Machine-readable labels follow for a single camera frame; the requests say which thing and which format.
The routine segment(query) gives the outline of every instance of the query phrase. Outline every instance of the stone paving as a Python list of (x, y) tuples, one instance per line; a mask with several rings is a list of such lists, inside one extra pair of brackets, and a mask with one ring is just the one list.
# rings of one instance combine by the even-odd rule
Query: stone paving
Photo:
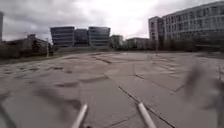
[[(69, 128), (84, 103), (90, 107), (85, 126), (144, 128), (136, 102), (146, 105), (158, 128), (215, 128), (214, 111), (183, 99), (185, 77), (195, 64), (224, 79), (224, 60), (200, 54), (85, 53), (2, 65), (0, 94), (10, 92), (3, 107), (21, 128)], [(42, 86), (73, 104), (66, 108), (67, 122), (55, 118), (58, 106), (31, 94)]]

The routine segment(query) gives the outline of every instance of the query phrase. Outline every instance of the office building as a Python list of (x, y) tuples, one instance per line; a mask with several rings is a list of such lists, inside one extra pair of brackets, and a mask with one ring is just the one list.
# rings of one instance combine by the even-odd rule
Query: office building
[(129, 38), (125, 42), (129, 49), (149, 49), (151, 47), (148, 38)]
[(156, 16), (148, 20), (150, 41), (157, 43), (158, 48), (163, 48), (164, 22)]
[[(165, 42), (216, 40), (224, 37), (224, 1), (171, 13), (163, 16), (162, 19)], [(154, 38), (153, 28), (149, 27), (149, 32), (150, 38)]]
[(110, 28), (89, 27), (89, 43), (92, 47), (109, 46)]
[(74, 45), (74, 27), (52, 27), (50, 28), (52, 41), (56, 47), (70, 47)]
[(75, 47), (89, 46), (89, 35), (87, 29), (75, 30)]
[(112, 48), (115, 48), (115, 49), (119, 48), (120, 46), (123, 45), (123, 42), (124, 42), (123, 36), (121, 35), (112, 35), (110, 37), (110, 45)]
[(0, 12), (0, 41), (2, 41), (3, 17), (4, 17), (4, 14)]

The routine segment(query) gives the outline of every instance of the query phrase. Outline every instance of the dark building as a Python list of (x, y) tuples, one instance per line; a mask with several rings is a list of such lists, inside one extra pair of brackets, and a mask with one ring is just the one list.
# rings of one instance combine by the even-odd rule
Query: dark building
[(55, 47), (69, 47), (74, 45), (74, 27), (50, 28), (52, 41)]
[(149, 38), (139, 37), (127, 39), (126, 46), (130, 49), (150, 49), (152, 47)]
[(121, 35), (112, 35), (110, 37), (110, 47), (118, 49), (123, 45), (123, 36)]
[(110, 28), (89, 27), (89, 43), (91, 46), (109, 46)]
[(89, 46), (89, 36), (87, 29), (76, 29), (75, 30), (75, 47), (78, 46)]

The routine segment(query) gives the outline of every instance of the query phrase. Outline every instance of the white rod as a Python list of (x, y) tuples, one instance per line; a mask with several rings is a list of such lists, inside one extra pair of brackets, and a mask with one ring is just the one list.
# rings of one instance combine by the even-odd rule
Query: white rod
[(81, 110), (79, 111), (79, 114), (78, 114), (78, 117), (75, 121), (75, 123), (72, 125), (72, 128), (79, 128), (85, 115), (86, 115), (86, 112), (87, 112), (87, 109), (88, 109), (88, 106), (87, 104), (83, 105)]
[(155, 123), (153, 122), (152, 118), (150, 117), (150, 115), (148, 114), (145, 106), (143, 103), (139, 103), (138, 104), (139, 110), (142, 114), (142, 117), (145, 120), (146, 125), (148, 126), (148, 128), (156, 128)]

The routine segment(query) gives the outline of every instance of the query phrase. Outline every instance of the white building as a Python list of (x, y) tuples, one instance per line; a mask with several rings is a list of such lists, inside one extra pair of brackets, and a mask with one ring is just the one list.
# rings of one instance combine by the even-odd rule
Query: white building
[[(224, 37), (224, 1), (171, 13), (163, 16), (162, 19), (164, 22), (162, 27), (164, 28), (165, 42), (170, 40), (213, 40), (223, 39)], [(150, 37), (154, 38), (154, 30), (150, 25)], [(157, 29), (155, 30), (155, 39), (157, 40), (159, 27), (155, 29)]]
[(150, 41), (156, 42), (158, 47), (163, 47), (164, 40), (163, 19), (156, 16), (148, 20)]
[(2, 41), (3, 17), (4, 17), (4, 14), (0, 12), (0, 41)]

